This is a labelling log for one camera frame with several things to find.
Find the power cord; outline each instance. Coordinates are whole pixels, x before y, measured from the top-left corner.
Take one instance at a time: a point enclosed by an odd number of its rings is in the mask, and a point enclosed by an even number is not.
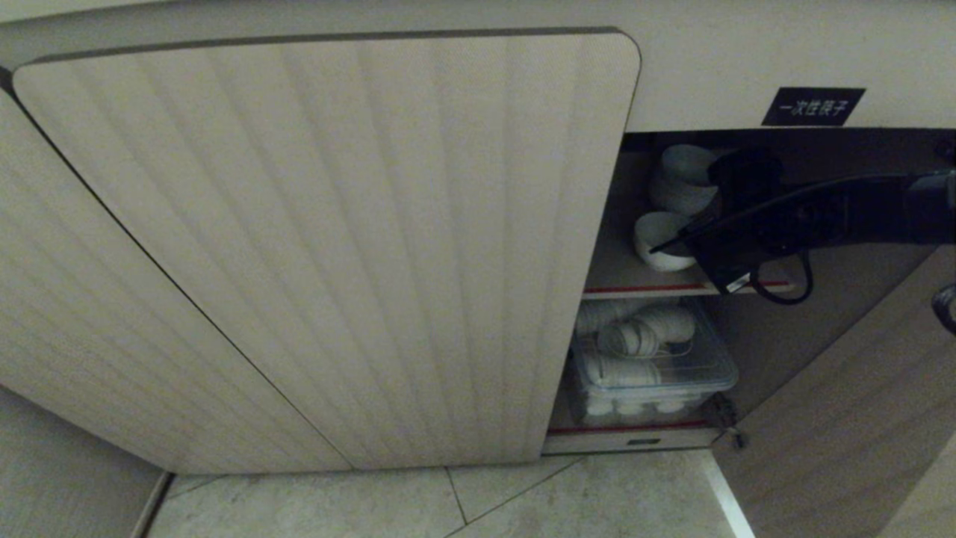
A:
[[[807,286],[803,290],[803,295],[800,297],[780,297],[779,295],[774,295],[767,288],[764,287],[764,284],[760,283],[760,266],[757,265],[750,271],[750,284],[753,286],[753,289],[757,292],[757,295],[763,297],[771,303],[784,304],[786,306],[793,306],[794,304],[800,304],[810,298],[810,294],[814,293],[814,271],[810,267],[810,251],[805,250],[798,254],[800,257],[800,262],[803,264],[803,274],[807,280]]]

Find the tile floor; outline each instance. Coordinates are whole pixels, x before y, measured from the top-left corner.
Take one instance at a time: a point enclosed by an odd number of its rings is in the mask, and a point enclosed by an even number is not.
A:
[[[529,465],[177,477],[149,538],[750,538],[707,450]]]

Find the black cable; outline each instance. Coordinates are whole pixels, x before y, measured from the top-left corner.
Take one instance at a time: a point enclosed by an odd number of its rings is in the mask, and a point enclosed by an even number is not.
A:
[[[903,180],[908,178],[914,178],[917,176],[922,177],[925,175],[949,175],[953,173],[956,173],[956,169],[943,168],[939,170],[930,170],[930,171],[918,172],[918,173],[885,173],[885,174],[864,173],[864,174],[847,175],[847,176],[838,177],[835,179],[828,179],[826,181],[821,181],[819,183],[812,183],[807,186],[797,186],[796,189],[794,189],[793,191],[787,192],[786,194],[783,194],[781,196],[777,196],[776,198],[772,198],[770,200],[756,204],[753,207],[747,208],[739,213],[722,216],[716,220],[708,222],[707,224],[701,226],[697,230],[694,230],[693,232],[690,232],[688,234],[678,235],[665,243],[662,243],[656,247],[652,247],[650,252],[651,254],[655,254],[666,248],[676,245],[678,243],[686,243],[689,240],[696,239],[697,237],[700,237],[702,235],[707,235],[717,230],[723,230],[727,228],[729,225],[736,224],[737,222],[740,222],[741,220],[751,215],[760,213],[764,211],[765,209],[775,206],[777,204],[782,204],[784,202],[803,196],[807,194],[808,192],[815,192],[815,191],[820,191],[824,189],[830,189],[839,185],[849,184],[859,180],[868,180],[868,179]]]
[[[803,274],[807,279],[807,286],[803,290],[803,295],[800,297],[780,297],[779,295],[774,295],[767,288],[764,287],[764,284],[760,283],[760,266],[757,265],[750,271],[750,284],[753,286],[753,289],[756,290],[757,295],[763,297],[771,303],[785,304],[787,306],[793,306],[794,304],[800,304],[810,298],[810,294],[814,293],[814,271],[810,268],[810,251],[805,250],[801,252],[800,262],[803,264]]]

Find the beige wall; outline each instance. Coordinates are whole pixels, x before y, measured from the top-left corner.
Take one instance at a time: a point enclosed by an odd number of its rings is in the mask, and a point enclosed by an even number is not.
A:
[[[127,538],[162,472],[0,387],[0,536]]]
[[[609,26],[641,47],[628,131],[757,128],[781,86],[866,88],[848,126],[956,126],[956,3],[940,0],[169,2],[8,23],[0,65],[209,39]]]

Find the white cup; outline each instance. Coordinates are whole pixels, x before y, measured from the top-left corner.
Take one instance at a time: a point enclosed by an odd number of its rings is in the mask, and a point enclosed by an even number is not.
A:
[[[610,398],[588,396],[585,408],[588,415],[607,415],[614,411],[614,400]]]
[[[648,213],[634,223],[634,248],[651,269],[663,273],[682,271],[697,263],[683,244],[668,248],[667,252],[651,254],[651,249],[677,236],[690,217],[677,213]]]
[[[707,168],[716,160],[716,155],[702,147],[669,147],[651,179],[651,203],[687,216],[700,213],[717,195],[717,187],[710,185],[707,176]]]
[[[614,402],[614,410],[621,415],[642,415],[647,409],[642,400],[617,400]]]
[[[683,408],[684,408],[684,402],[680,400],[674,400],[669,402],[658,402],[657,405],[654,406],[654,409],[656,409],[658,413],[663,413],[667,415],[670,415],[672,413],[677,413]]]

